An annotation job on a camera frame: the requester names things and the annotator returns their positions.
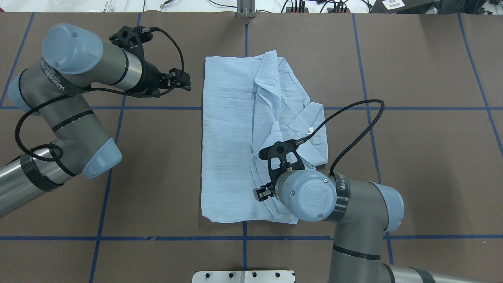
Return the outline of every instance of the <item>white mounting plate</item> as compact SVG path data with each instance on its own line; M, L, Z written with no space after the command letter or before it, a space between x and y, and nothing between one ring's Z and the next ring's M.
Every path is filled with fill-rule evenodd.
M192 283L295 283L295 271L198 271L192 277Z

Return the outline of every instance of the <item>light blue cloth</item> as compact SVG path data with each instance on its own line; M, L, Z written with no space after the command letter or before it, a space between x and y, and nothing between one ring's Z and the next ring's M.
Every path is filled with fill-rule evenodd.
M206 57L203 216L221 223L297 223L276 198L255 200L253 189L271 181L267 161L260 160L258 152L277 141L304 137L323 121L323 105L310 102L276 51L249 58ZM327 163L325 127L297 152L307 169Z

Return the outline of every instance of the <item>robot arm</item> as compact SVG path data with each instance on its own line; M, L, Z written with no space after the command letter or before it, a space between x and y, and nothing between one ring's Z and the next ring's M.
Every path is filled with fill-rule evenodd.
M388 186L348 179L337 172L326 176L304 170L295 151L302 142L278 141L259 152L268 161L271 183L256 188L254 195L258 201L277 197L301 220L337 223L329 283L483 283L381 263L382 235L400 226L402 197ZM286 158L290 152L297 158L294 163ZM272 169L272 158L280 160L279 168Z
M108 91L135 97L159 97L159 89L190 90L190 77L183 70L163 74L144 59L142 43L151 40L156 29L160 30L123 27L110 37L112 43L71 24L49 31L43 58L13 79L8 92L27 114L37 110L57 139L31 151L17 140L25 153L0 169L0 217L80 173L92 179L122 160L81 95L108 90L91 89L91 83L114 86L126 92Z

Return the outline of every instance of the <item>folded shirt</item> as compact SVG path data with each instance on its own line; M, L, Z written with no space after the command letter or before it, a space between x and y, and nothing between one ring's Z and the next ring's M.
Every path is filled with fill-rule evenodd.
M267 161L260 160L258 152L277 141L304 137L323 121L323 105L310 102L276 51L248 58L206 57L203 216L220 223L297 223L298 218L275 197L255 199L253 189L271 181ZM327 163L325 127L300 145L297 153L307 170Z

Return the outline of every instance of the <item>blue plastic cap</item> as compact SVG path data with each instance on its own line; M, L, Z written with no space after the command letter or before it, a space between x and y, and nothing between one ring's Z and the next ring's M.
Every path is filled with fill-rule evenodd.
M112 138L109 138L91 157L82 170L88 179L93 179L107 172L122 161L122 154Z
M9 98L11 99L12 103L19 109L23 110L25 113L30 111L32 108L26 103L26 101L23 99L23 96L21 95L21 88L19 85L19 80L21 79L21 75L23 73L19 74L17 77L12 79L12 81L9 83L9 86L7 87L7 92L9 93ZM33 115L40 115L39 112L33 113Z
M55 25L42 44L45 61L63 74L91 70L103 55L103 43L92 31L71 24Z
M374 182L374 184L382 194L386 207L388 208L388 228L385 232L395 231L400 227L403 218L403 199L400 193L392 187L384 186Z
M321 221L336 206L336 188L330 179L316 170L299 170L283 184L281 200L293 215L304 221Z

